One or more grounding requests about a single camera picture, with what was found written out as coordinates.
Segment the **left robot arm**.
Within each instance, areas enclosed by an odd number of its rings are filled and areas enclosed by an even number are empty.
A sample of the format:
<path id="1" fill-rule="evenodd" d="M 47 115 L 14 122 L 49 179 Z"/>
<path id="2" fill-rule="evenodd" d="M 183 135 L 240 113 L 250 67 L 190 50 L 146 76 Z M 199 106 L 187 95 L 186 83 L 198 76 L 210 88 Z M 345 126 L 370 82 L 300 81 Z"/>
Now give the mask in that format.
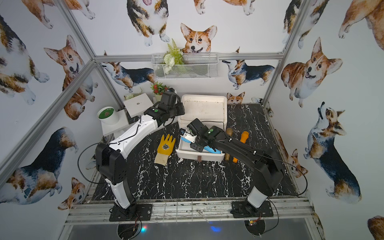
<path id="1" fill-rule="evenodd" d="M 111 187 L 115 203 L 123 210 L 135 204 L 128 183 L 128 162 L 130 152 L 146 136 L 177 116 L 185 114 L 181 98 L 173 88 L 162 94 L 159 102 L 145 110 L 140 119 L 125 133 L 108 144 L 96 147 L 96 168 Z"/>

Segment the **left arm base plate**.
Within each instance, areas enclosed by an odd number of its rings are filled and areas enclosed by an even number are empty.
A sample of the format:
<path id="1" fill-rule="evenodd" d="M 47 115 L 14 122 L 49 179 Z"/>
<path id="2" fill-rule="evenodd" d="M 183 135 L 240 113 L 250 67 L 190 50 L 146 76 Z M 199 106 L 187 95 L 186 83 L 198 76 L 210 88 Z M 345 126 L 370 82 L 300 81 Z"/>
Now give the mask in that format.
<path id="1" fill-rule="evenodd" d="M 152 204 L 134 204 L 127 209 L 123 209 L 114 203 L 111 208 L 110 222 L 135 221 L 139 218 L 141 221 L 149 221 L 152 216 Z"/>

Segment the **gold microphone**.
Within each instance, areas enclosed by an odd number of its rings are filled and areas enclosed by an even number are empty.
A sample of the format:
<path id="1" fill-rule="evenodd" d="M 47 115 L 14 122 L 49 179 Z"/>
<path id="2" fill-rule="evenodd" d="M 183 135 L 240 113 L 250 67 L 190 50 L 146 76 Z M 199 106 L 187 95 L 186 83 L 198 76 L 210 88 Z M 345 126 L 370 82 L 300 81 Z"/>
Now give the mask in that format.
<path id="1" fill-rule="evenodd" d="M 231 128 L 227 128 L 226 133 L 231 137 L 233 135 L 233 130 Z M 228 162 L 229 160 L 230 160 L 230 154 L 225 153 L 225 161 Z"/>

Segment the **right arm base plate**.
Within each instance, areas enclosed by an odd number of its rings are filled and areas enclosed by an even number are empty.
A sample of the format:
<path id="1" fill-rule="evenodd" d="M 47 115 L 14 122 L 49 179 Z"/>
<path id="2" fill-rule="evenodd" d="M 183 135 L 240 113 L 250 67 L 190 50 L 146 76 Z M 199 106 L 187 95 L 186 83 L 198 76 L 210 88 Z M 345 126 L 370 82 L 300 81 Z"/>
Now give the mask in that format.
<path id="1" fill-rule="evenodd" d="M 232 202 L 232 209 L 230 213 L 235 219 L 238 218 L 259 218 L 259 217 L 273 217 L 273 208 L 269 201 L 264 201 L 259 208 L 253 207 L 247 201 Z"/>

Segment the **orange microphone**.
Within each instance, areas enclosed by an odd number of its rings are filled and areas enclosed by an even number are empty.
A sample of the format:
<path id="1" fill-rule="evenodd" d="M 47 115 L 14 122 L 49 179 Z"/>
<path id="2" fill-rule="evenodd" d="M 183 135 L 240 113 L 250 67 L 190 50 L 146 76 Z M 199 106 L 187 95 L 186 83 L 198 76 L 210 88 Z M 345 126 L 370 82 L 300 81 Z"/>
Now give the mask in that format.
<path id="1" fill-rule="evenodd" d="M 241 135 L 241 139 L 240 139 L 240 141 L 242 142 L 242 143 L 246 143 L 246 141 L 247 141 L 247 139 L 249 138 L 249 132 L 247 132 L 247 131 L 244 131 L 243 133 L 242 133 L 242 135 Z M 238 162 L 238 159 L 237 158 L 233 158 L 233 163 L 237 163 Z"/>

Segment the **blue microphone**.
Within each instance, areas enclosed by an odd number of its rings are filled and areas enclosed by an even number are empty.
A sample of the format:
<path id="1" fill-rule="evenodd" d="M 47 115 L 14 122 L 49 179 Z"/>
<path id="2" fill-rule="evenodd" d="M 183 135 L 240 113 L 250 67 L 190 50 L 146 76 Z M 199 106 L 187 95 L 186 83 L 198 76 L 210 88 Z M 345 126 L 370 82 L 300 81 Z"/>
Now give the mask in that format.
<path id="1" fill-rule="evenodd" d="M 217 149 L 212 149 L 211 147 L 209 146 L 205 146 L 205 147 L 201 147 L 199 145 L 196 145 L 194 142 L 191 142 L 189 139 L 186 139 L 184 137 L 181 137 L 181 140 L 190 144 L 190 148 L 191 149 L 194 149 L 198 152 L 203 152 L 203 151 L 206 151 L 206 152 L 209 152 L 209 153 L 212 153 L 212 154 L 222 154 L 222 151 L 219 151 Z"/>

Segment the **white drawer cabinet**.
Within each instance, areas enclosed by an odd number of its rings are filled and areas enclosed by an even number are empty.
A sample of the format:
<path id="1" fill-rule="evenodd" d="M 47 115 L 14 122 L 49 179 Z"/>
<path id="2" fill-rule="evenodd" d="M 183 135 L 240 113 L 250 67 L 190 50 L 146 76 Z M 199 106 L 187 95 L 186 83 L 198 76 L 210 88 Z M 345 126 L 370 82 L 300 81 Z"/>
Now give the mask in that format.
<path id="1" fill-rule="evenodd" d="M 185 113 L 178 117 L 181 140 L 176 149 L 180 159 L 221 162 L 222 151 L 209 146 L 204 136 L 218 129 L 226 130 L 228 122 L 227 99 L 223 96 L 183 95 Z"/>

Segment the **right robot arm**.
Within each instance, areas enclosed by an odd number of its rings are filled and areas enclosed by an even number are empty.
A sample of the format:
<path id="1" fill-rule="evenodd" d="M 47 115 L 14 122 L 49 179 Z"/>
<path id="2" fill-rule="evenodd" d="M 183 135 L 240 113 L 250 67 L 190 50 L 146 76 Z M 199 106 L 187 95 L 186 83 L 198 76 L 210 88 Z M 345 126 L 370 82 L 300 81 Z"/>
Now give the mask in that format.
<path id="1" fill-rule="evenodd" d="M 231 137 L 217 126 L 205 126 L 199 119 L 193 120 L 187 128 L 195 137 L 191 143 L 192 149 L 201 152 L 208 146 L 229 154 L 250 168 L 254 186 L 247 202 L 251 206 L 259 208 L 277 191 L 285 175 L 283 162 L 278 159 L 277 152 L 253 148 Z"/>

